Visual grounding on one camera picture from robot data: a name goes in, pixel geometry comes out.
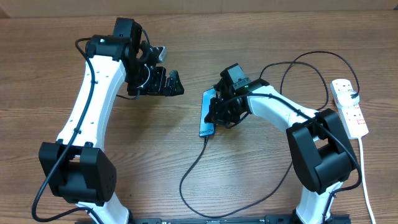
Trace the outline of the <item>Samsung Galaxy smartphone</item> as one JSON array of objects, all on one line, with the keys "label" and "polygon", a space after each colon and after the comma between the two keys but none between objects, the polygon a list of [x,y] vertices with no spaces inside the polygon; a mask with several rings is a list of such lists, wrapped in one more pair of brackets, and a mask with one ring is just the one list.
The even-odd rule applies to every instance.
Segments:
[{"label": "Samsung Galaxy smartphone", "polygon": [[202,104],[201,104],[201,117],[200,117],[200,130],[199,137],[204,138],[215,134],[215,124],[207,123],[205,121],[206,116],[210,112],[211,99],[216,97],[216,90],[210,88],[203,92]]}]

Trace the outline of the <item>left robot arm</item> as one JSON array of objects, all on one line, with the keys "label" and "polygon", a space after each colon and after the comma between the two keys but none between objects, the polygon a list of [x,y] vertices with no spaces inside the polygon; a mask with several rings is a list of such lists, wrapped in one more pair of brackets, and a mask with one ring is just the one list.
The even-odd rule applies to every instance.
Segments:
[{"label": "left robot arm", "polygon": [[153,47],[133,19],[116,19],[111,35],[85,39],[80,50],[85,74],[70,117],[54,142],[43,142],[39,161],[43,187],[85,211],[95,223],[132,223],[132,212],[119,201],[116,168],[104,152],[104,137],[118,91],[127,99],[184,93],[178,72],[162,66],[166,49]]}]

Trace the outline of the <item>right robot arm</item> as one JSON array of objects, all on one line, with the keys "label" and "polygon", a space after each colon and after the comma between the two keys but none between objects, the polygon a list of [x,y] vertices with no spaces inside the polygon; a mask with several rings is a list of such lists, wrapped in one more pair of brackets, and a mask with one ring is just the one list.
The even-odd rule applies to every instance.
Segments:
[{"label": "right robot arm", "polygon": [[351,190],[343,182],[360,170],[339,115],[301,106],[278,93],[267,81],[251,80],[239,64],[224,69],[220,81],[203,92],[201,137],[215,134],[215,126],[229,128],[249,114],[285,132],[292,165],[303,185],[292,221],[332,223],[330,212],[338,192]]}]

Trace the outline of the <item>white USB charger plug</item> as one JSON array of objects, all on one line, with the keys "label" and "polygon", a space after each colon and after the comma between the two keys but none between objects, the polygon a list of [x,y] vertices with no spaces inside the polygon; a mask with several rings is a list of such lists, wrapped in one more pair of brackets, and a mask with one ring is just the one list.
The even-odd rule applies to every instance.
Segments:
[{"label": "white USB charger plug", "polygon": [[335,100],[338,108],[354,106],[359,103],[359,95],[354,91],[339,91]]}]

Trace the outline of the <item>white power strip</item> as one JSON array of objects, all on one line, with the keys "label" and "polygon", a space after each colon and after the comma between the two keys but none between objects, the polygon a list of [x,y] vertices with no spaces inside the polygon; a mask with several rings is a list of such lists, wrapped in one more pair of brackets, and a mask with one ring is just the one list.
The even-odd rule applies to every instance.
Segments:
[{"label": "white power strip", "polygon": [[[354,91],[351,82],[347,79],[333,80],[330,83],[330,88],[335,105],[335,97],[339,91]],[[361,108],[359,107],[359,103],[354,106],[338,108],[338,112],[349,139],[359,139],[369,133]]]}]

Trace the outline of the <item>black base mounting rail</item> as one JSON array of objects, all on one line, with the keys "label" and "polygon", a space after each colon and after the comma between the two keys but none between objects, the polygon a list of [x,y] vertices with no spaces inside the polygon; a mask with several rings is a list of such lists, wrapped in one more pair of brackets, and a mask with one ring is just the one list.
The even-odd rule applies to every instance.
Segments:
[{"label": "black base mounting rail", "polygon": [[186,218],[161,220],[160,218],[135,219],[135,224],[293,224],[300,220],[293,215],[265,215],[257,218]]}]

